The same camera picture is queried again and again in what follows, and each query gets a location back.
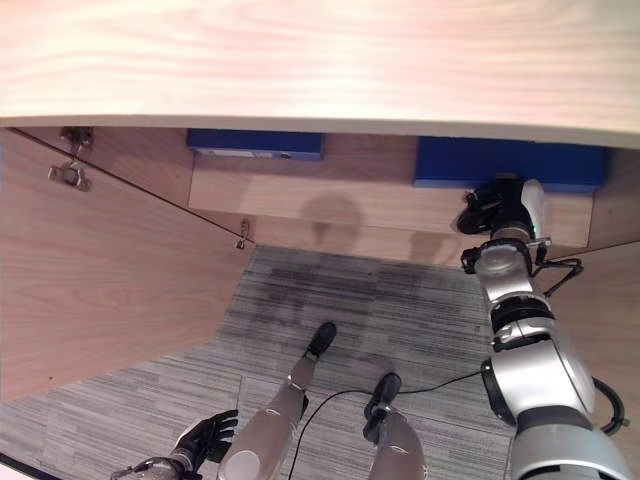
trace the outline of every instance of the wire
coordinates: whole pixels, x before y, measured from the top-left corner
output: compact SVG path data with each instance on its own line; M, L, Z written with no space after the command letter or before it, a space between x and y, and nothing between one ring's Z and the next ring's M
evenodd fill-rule
M628 427L631 422L627 418L624 418L624 403L616 391L596 377L593 377L593 385L600 390L605 397L607 397L607 400L611 402L611 407L613 408L611 421L600 430L611 436L620 430L620 427Z
M412 393L433 392L434 390L437 390L439 388L446 387L447 385L450 385L450 384L455 383L455 382L459 382L460 380L466 380L467 378L475 377L476 375L480 375L480 370L478 370L477 372L469 373L467 375L463 375L461 377L453 378L453 379L448 380L448 381L446 381L444 383L441 383L440 385L436 385L435 387L420 388L418 390L405 390L403 392L398 392L398 395L409 395L409 394L412 394Z
M442 387L446 387L447 385L450 385L454 382L459 382L460 380L465 380L467 378L475 377L476 375L479 375L479 374L480 374L480 371L478 370L477 372L469 373L467 375L462 375L460 377L447 380L446 382L436 385L435 387L419 388L417 390L405 390L403 392L398 392L398 395L409 395L414 393L433 392L434 390L437 390ZM300 436L298 437L298 444L296 445L296 453L293 456L293 461L291 462L291 468L289 469L289 476L287 477L287 480L291 480L291 477L293 476L293 469L296 466L296 460L298 460L298 453L300 453L300 445L302 444L302 437L304 436L304 432L306 432L307 427L311 424L311 420L313 420L313 418L320 411L320 409L324 407L329 401L333 400L336 397L339 397L340 395L347 395L349 393L362 393L365 395L373 395L373 392L370 392L368 390L351 389L351 390L342 390L340 392L336 392L332 395L329 395L327 398L325 398L320 403L320 405L316 407L316 409L313 411L309 419L305 422L304 427L302 427L302 430L300 431Z

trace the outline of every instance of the robotic hand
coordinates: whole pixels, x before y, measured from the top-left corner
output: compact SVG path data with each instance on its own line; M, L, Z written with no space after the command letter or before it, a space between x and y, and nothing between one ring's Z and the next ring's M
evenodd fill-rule
M111 480L201 480L198 470L205 460L220 463L238 424L237 410L229 410L187 429L168 457L152 457L111 475Z
M537 237L544 216L542 187L535 180L499 179L466 201L459 230L491 232L488 242L465 250L461 261L466 273L478 276L488 301L494 353L482 365L482 379L494 413L517 427L512 478L631 480L613 442L589 421L594 380L547 302L582 265L579 259L545 259L551 240ZM570 271L540 292L534 277L547 267Z

